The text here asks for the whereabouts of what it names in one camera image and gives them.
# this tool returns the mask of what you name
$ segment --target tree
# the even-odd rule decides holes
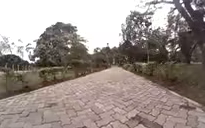
[[[196,43],[203,54],[203,65],[205,67],[205,0],[153,0],[147,5],[160,3],[172,4],[187,22]]]
[[[124,43],[121,51],[128,56],[130,63],[140,60],[154,60],[158,62],[168,60],[166,49],[169,43],[169,35],[161,28],[152,28],[151,16],[153,11],[140,13],[133,11],[126,18],[126,23],[122,25],[122,37]]]
[[[11,68],[14,70],[18,70],[18,68],[19,70],[20,69],[25,70],[24,67],[28,65],[29,65],[28,61],[25,61],[19,56],[14,55],[14,54],[7,54],[7,55],[0,56],[0,66],[1,67],[7,66],[7,68]]]
[[[85,41],[77,34],[77,27],[57,22],[46,28],[34,50],[34,58],[39,58],[40,66],[62,66],[67,63],[66,57],[70,46]]]

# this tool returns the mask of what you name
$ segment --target foliage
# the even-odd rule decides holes
[[[77,27],[57,22],[46,28],[36,41],[34,58],[39,58],[39,66],[64,66],[70,46],[85,41],[77,34]]]
[[[18,68],[19,70],[25,70],[25,66],[29,65],[28,61],[25,61],[14,54],[2,55],[0,57],[0,67],[7,67],[14,70],[18,70]]]
[[[42,78],[44,82],[50,81],[51,78],[53,78],[53,80],[57,80],[56,75],[58,73],[63,74],[64,72],[66,72],[65,67],[44,68],[39,71],[39,77]]]
[[[202,51],[203,66],[205,67],[205,0],[152,0],[147,5],[171,4],[183,17],[190,28],[195,43]]]

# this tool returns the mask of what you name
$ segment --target shrub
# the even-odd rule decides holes
[[[124,65],[123,65],[123,68],[124,68],[125,70],[131,71],[131,72],[134,71],[134,66],[133,66],[133,64],[124,64]]]
[[[142,66],[142,73],[152,76],[156,67],[157,67],[157,63],[155,62],[146,63]]]

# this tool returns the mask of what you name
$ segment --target green vegetation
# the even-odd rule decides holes
[[[205,70],[200,64],[125,64],[123,68],[205,105]]]

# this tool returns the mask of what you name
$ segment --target paving stone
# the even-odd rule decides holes
[[[121,123],[125,123],[129,120],[126,116],[121,115],[119,113],[115,113],[114,115],[112,115],[112,117],[116,120],[119,120]]]
[[[164,114],[160,114],[157,119],[155,120],[156,123],[160,124],[160,125],[163,125],[165,122],[166,122],[166,119],[167,119],[167,115],[164,115]]]
[[[187,102],[196,109],[181,108],[185,102],[113,67],[0,100],[0,128],[205,128],[205,108],[193,101]],[[136,115],[144,124],[131,122]]]
[[[119,121],[115,121],[111,123],[113,128],[128,128],[127,125],[120,123]]]

